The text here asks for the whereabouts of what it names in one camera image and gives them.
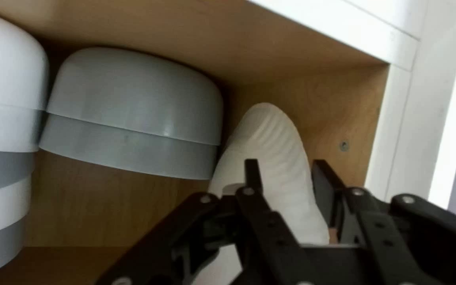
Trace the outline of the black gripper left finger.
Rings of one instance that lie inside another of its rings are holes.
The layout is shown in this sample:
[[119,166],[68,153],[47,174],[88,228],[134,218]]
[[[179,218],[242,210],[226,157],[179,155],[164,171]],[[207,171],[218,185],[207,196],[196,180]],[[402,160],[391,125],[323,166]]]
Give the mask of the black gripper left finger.
[[296,285],[294,267],[301,248],[283,218],[269,207],[263,196],[258,161],[244,161],[245,184],[236,191],[237,206],[245,225],[242,272],[234,285]]

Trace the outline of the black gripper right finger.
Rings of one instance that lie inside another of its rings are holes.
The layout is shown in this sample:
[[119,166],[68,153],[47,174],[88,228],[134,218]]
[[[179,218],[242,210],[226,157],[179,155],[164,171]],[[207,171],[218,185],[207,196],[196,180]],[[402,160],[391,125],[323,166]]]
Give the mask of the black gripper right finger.
[[326,256],[340,267],[335,285],[429,285],[394,220],[364,188],[347,187],[326,160],[312,165],[318,207],[340,248]]

